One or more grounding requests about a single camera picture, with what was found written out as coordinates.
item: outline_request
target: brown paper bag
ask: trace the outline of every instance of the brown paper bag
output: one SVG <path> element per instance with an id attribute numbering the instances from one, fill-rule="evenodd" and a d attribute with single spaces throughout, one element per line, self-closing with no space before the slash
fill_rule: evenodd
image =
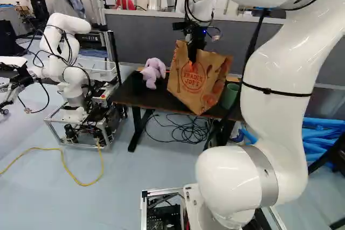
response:
<path id="1" fill-rule="evenodd" d="M 198 50 L 192 65 L 187 43 L 178 40 L 170 66 L 168 91 L 200 115 L 218 102 L 231 63 L 232 56 Z"/>

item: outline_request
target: table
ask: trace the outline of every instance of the table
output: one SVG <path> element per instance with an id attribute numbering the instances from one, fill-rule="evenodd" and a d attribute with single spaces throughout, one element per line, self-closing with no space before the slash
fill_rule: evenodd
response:
<path id="1" fill-rule="evenodd" d="M 179 99 L 174 97 L 167 90 L 169 73 L 165 79 L 158 79 L 156 90 L 148 88 L 143 89 L 140 95 L 136 95 L 133 91 L 134 71 L 124 81 L 124 83 L 118 87 L 110 100 L 114 103 L 123 104 L 132 107 L 133 120 L 134 120 L 134 135 L 128 146 L 129 152 L 134 152 L 138 145 L 140 136 L 144 130 L 144 127 L 152 114 L 153 110 L 170 111 L 173 113 L 190 114 L 195 115 L 186 105 L 184 105 Z M 146 109 L 145 114 L 141 117 L 141 108 Z M 221 119 L 226 114 L 226 109 L 220 105 L 215 105 L 201 117 L 209 117 L 212 119 Z M 226 145 L 227 140 L 230 137 L 232 128 L 236 121 L 243 121 L 243 117 L 240 111 L 239 104 L 236 105 L 233 112 L 233 116 L 229 118 L 222 130 L 221 142 L 219 145 Z"/>

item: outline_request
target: wheel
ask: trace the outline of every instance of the wheel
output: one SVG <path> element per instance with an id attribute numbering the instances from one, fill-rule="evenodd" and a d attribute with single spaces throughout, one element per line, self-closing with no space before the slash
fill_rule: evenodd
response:
<path id="1" fill-rule="evenodd" d="M 7 115 L 7 114 L 9 113 L 9 110 L 7 110 L 7 109 L 1 109 L 1 110 L 0 110 L 0 113 L 1 113 L 2 115 Z"/>

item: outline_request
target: floor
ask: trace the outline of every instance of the floor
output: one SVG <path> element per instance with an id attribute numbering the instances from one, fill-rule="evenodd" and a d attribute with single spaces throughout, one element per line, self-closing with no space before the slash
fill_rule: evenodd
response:
<path id="1" fill-rule="evenodd" d="M 37 48 L 34 41 L 31 51 Z M 128 67 L 121 67 L 122 76 L 128 73 Z M 1 169 L 29 147 L 58 147 L 43 118 L 62 99 L 56 86 L 46 88 L 51 102 L 42 113 L 26 114 L 16 103 L 9 107 L 9 116 L 0 116 Z M 30 86 L 21 97 L 32 110 L 46 103 L 39 85 Z M 170 136 L 151 124 L 148 130 L 161 139 Z M 194 164 L 203 143 L 159 143 L 143 135 L 135 153 L 128 153 L 133 131 L 129 115 L 120 125 L 112 150 L 103 153 L 104 176 L 90 187 L 73 181 L 56 151 L 33 151 L 22 157 L 0 176 L 0 229 L 140 229 L 141 191 L 194 183 Z M 64 148 L 64 154 L 71 171 L 82 182 L 90 182 L 99 174 L 97 152 Z M 326 168 L 311 175 L 300 199 L 277 207 L 287 229 L 328 229 L 327 225 L 345 216 L 344 186 L 345 179 Z"/>

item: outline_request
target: orange label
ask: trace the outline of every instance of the orange label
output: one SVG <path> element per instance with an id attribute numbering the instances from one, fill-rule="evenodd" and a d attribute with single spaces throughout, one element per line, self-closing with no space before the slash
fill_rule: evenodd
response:
<path id="1" fill-rule="evenodd" d="M 192 66 L 186 63 L 182 67 L 181 81 L 187 91 L 199 92 L 206 81 L 206 72 L 201 63 L 195 62 Z"/>

